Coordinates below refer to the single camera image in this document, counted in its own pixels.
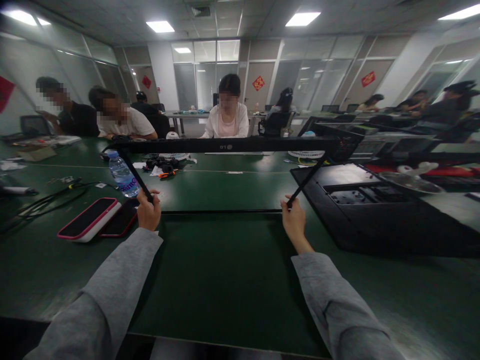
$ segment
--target hand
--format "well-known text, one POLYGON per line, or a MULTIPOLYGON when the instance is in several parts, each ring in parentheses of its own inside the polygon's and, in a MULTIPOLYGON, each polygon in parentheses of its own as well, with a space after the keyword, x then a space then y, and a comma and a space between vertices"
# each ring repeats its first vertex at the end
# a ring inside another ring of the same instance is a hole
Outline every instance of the hand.
MULTIPOLYGON (((285 195, 285 197, 287 199, 291 198, 290 195, 285 195)), ((305 211, 300 206, 298 197, 293 200, 290 211, 285 201, 280 200, 280 206, 283 227, 295 247, 296 252, 299 255, 303 253, 314 253, 315 250, 310 246, 309 241, 305 237, 307 217, 305 216, 305 211)))
POLYGON ((158 190, 150 190, 153 195, 153 204, 151 204, 145 195, 143 189, 137 195, 137 199, 140 202, 136 213, 138 214, 138 227, 145 228, 150 231, 155 231, 160 222, 160 215, 162 215, 162 209, 160 208, 160 199, 157 194, 160 194, 158 190))

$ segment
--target electric fan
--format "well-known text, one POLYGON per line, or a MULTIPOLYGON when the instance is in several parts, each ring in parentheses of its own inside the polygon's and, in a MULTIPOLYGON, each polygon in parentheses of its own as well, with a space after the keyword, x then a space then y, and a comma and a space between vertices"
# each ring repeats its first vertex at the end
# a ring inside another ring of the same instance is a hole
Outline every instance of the electric fan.
MULTIPOLYGON (((315 133, 313 131, 307 131, 301 137, 314 138, 315 133)), ((325 151, 323 150, 289 151, 288 154, 297 159, 319 159, 325 154, 325 151)))
MULTIPOLYGON (((175 131, 170 131, 165 139, 169 140, 169 139, 179 139, 179 135, 175 132, 175 131)), ((184 160, 186 158, 189 158, 190 157, 190 153, 188 152, 173 152, 173 153, 160 153, 158 154, 159 156, 161 157, 164 157, 166 160, 173 160, 173 159, 176 159, 176 160, 184 160)))

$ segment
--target water bottle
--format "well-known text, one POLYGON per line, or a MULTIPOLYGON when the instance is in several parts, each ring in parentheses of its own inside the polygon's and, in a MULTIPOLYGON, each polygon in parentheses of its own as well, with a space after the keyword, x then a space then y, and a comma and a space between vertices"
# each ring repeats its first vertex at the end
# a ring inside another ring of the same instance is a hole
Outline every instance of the water bottle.
POLYGON ((123 161, 116 151, 109 152, 108 157, 110 158, 108 167, 110 168, 111 175, 123 195, 127 198, 136 197, 140 191, 140 186, 125 161, 123 161))

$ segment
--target ceiling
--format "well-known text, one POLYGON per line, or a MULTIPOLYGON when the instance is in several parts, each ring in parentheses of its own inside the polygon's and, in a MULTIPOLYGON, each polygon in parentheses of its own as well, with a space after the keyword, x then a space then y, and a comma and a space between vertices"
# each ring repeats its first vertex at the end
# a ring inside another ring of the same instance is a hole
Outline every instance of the ceiling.
POLYGON ((479 0, 31 0, 61 21, 110 45, 161 40, 271 38, 324 34, 446 31, 462 21, 438 18, 479 0), (210 17, 194 18, 191 5, 209 5, 210 17), (285 27, 296 12, 321 11, 306 27, 285 27), (155 33, 147 21, 167 20, 173 33, 155 33))

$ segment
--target pink phone case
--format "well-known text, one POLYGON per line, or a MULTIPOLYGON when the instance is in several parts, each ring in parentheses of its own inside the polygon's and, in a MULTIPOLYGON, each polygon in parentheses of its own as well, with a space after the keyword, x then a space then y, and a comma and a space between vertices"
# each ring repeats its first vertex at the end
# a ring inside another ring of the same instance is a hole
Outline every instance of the pink phone case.
POLYGON ((80 239, 82 238, 83 236, 85 236, 85 234, 87 234, 94 226, 96 223, 98 223, 105 215, 107 215, 110 210, 112 210, 115 205, 117 205, 119 203, 119 201, 116 199, 116 198, 113 198, 113 197, 103 197, 102 199, 111 199, 111 200, 114 200, 112 201, 111 205, 104 211, 100 214, 99 217, 97 217, 94 221, 92 221, 90 223, 90 225, 88 225, 82 232, 80 235, 77 235, 77 236, 66 236, 66 235, 60 235, 60 233, 65 229, 67 228, 71 223, 73 223, 79 216, 81 216, 83 213, 87 212, 93 205, 95 205, 96 202, 98 202, 99 200, 101 199, 98 199, 97 201, 95 201, 92 205, 90 205, 89 207, 87 207, 84 211, 82 211, 77 217, 75 217, 72 221, 70 221, 67 225, 65 225, 64 227, 61 228, 61 230, 57 233, 57 237, 59 237, 60 239, 67 239, 67 240, 77 240, 77 239, 80 239))

